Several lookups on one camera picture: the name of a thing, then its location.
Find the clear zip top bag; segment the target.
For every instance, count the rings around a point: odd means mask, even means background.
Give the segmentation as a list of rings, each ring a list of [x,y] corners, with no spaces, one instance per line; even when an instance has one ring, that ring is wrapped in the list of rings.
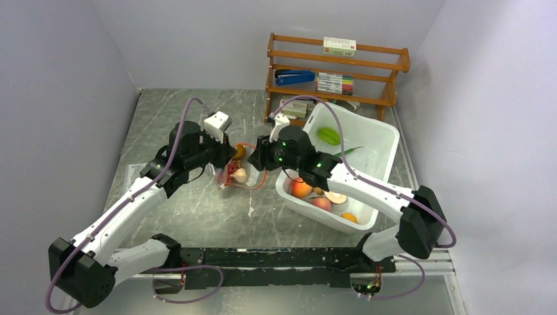
[[[245,142],[235,145],[236,155],[220,170],[216,176],[219,189],[238,187],[257,190],[263,186],[267,178],[267,171],[258,171],[248,158],[255,150],[255,146]]]

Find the white garlic bulb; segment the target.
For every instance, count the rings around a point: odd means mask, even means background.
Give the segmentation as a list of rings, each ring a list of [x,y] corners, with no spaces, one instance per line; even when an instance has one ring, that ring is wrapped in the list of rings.
[[[248,174],[244,168],[238,168],[231,174],[231,178],[236,182],[243,184],[248,180]]]

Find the green starfruit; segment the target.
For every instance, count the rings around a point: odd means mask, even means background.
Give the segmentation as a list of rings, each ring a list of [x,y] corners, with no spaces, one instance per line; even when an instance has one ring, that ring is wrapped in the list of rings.
[[[329,127],[322,127],[318,129],[317,136],[321,141],[324,141],[331,146],[339,146],[342,141],[339,132]]]

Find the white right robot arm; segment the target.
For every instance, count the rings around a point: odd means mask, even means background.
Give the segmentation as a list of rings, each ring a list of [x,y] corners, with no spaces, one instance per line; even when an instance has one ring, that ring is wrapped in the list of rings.
[[[368,177],[339,157],[316,150],[309,135],[298,126],[283,128],[276,140],[259,136],[248,162],[259,171],[296,171],[306,184],[351,197],[395,222],[395,227],[364,238],[354,255],[356,267],[363,272],[398,254],[429,258],[447,228],[433,190],[426,186],[408,190]]]

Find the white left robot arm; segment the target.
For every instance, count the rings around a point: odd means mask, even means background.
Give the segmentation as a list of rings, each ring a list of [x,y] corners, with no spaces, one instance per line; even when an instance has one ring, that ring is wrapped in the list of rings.
[[[217,114],[202,124],[178,122],[169,144],[159,149],[117,203],[71,240],[58,238],[50,245],[51,282],[45,296],[49,312],[93,308],[118,284],[141,272],[181,269],[181,245],[164,234],[131,249],[116,249],[153,209],[189,183],[191,171],[208,164],[222,168],[231,160],[236,151],[225,132],[230,123]]]

